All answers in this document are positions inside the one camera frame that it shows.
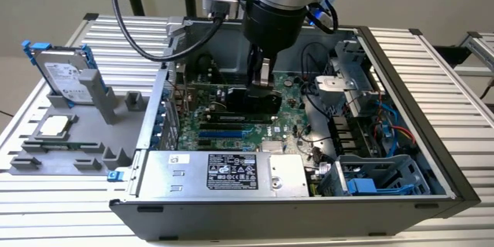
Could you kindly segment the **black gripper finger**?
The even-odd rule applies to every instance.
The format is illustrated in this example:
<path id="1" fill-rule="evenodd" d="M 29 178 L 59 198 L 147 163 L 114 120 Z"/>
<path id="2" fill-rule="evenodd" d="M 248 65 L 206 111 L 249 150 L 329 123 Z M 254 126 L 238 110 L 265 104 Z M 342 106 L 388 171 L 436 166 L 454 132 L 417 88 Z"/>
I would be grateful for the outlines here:
<path id="1" fill-rule="evenodd" d="M 269 57 L 262 51 L 260 51 L 254 56 L 254 62 L 253 85 L 261 89 L 273 90 L 276 86 L 273 71 L 277 56 Z"/>

